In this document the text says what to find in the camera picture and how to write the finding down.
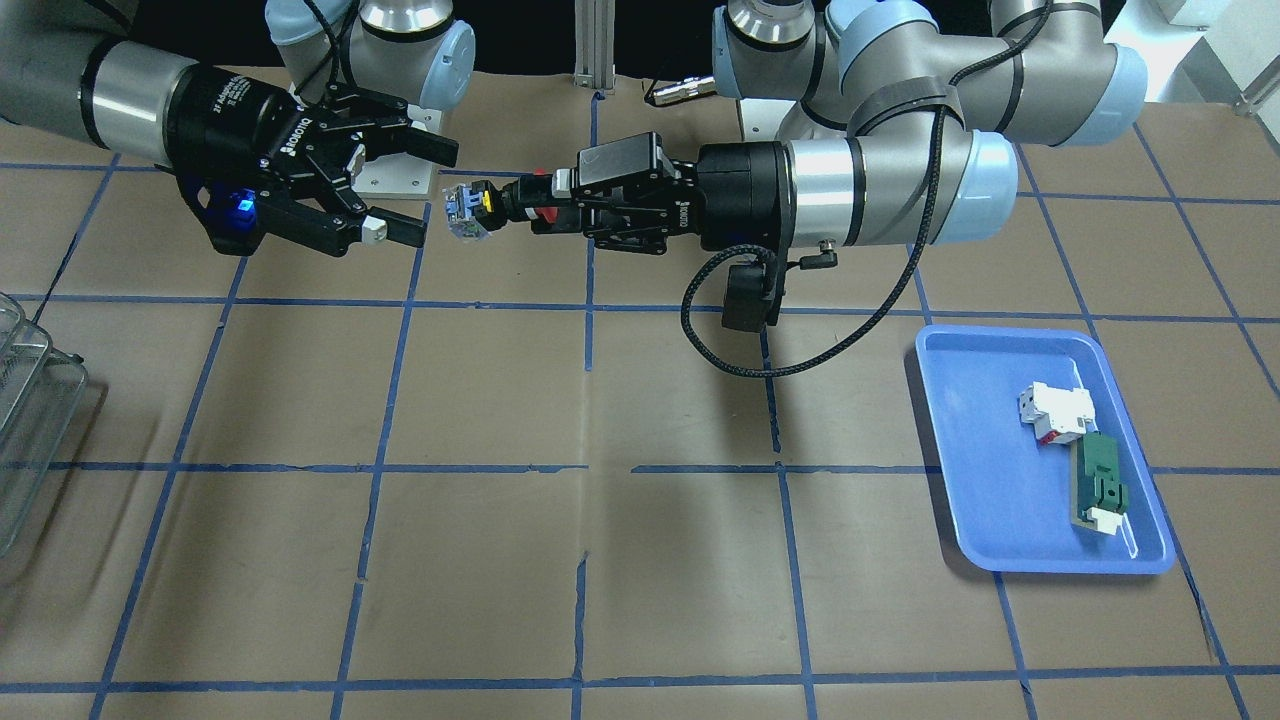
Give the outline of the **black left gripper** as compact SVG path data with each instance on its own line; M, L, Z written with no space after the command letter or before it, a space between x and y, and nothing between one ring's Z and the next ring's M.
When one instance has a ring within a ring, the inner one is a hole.
M518 199L576 199L577 210L535 210L534 234L584 234L600 250L662 255L695 234L708 252L783 247L785 151L777 142L708 143L695 161L669 158L655 132L579 152L576 170L524 174Z

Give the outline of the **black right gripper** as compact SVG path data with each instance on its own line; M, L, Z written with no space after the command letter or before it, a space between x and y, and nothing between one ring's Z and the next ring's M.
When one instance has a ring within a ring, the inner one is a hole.
M376 208L353 188L362 165L384 156L457 167L458 142L412 127L407 109L401 97L337 82L306 105L262 81L195 65L172 95L172 174L252 190L264 238L332 258L358 243L421 249L421 217Z

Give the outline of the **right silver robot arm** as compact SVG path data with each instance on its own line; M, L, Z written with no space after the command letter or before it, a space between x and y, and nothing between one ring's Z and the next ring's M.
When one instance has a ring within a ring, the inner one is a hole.
M366 161L453 167L458 143L411 109L465 96L474 28L451 1L269 1L280 88L129 38L133 1L5 1L3 119L170 172L211 246L264 237L342 258L356 243L425 241L421 219L371 205Z

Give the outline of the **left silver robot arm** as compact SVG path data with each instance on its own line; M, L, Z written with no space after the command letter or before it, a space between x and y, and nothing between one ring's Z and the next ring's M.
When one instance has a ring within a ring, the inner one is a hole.
M943 35L916 1L730 1L712 22L716 91L790 101L776 137L708 143L695 161L641 133L522 176L492 210L539 234L663 254L901 245L997 233L1015 204L1016 143L1103 145L1146 101L1148 68L1105 41L1096 1L992 1L988 37Z

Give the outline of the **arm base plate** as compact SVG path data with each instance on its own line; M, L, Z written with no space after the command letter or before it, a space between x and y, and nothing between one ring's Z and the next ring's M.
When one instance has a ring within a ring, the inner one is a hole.
M374 200L429 201L439 165L408 154L385 155L366 161L355 176L353 188Z
M742 140L748 142L777 140L785 118L795 105L795 101L778 99L737 100Z

